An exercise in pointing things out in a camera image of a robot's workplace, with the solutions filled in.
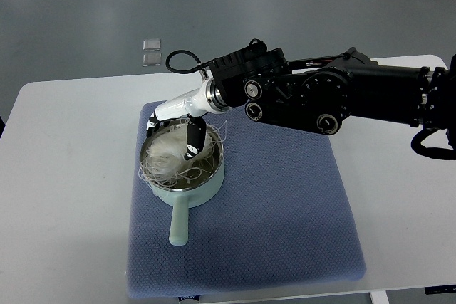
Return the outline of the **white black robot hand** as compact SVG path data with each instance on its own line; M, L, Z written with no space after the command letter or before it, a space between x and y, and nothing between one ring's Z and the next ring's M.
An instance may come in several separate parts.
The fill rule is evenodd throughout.
M187 150L185 160L196 157L203 149L207 124L202 116L207 113L220 114L228 111L213 79L205 80L200 88L191 90L168 100L155 108L146 124L146 136L151 137L160 127L160 120L171 120L188 116Z

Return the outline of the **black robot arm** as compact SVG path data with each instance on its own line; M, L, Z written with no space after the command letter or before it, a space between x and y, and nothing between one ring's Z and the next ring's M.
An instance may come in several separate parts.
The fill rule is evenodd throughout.
M158 105L146 127L153 135L171 120L188 117L185 159L203 148L207 113L243 107L247 117L280 127L334 135L350 116L418 129L412 150L438 160L455 158L455 68L380 65L355 48L297 61L280 48L249 45L196 71L202 85Z

